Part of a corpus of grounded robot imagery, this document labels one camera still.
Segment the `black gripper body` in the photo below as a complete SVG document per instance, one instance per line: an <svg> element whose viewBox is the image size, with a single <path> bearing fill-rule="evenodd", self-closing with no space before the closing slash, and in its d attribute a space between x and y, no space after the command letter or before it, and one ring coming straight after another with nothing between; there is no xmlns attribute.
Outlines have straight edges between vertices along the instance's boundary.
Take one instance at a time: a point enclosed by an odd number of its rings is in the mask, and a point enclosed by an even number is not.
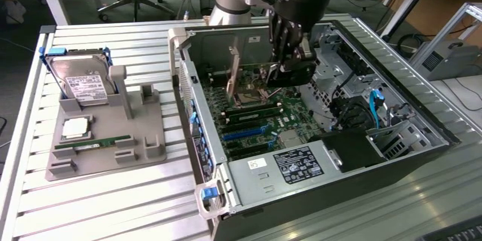
<svg viewBox="0 0 482 241"><path fill-rule="evenodd" d="M329 2L330 0L275 0L274 13L282 19L299 24L303 31L311 31L325 15Z"/></svg>

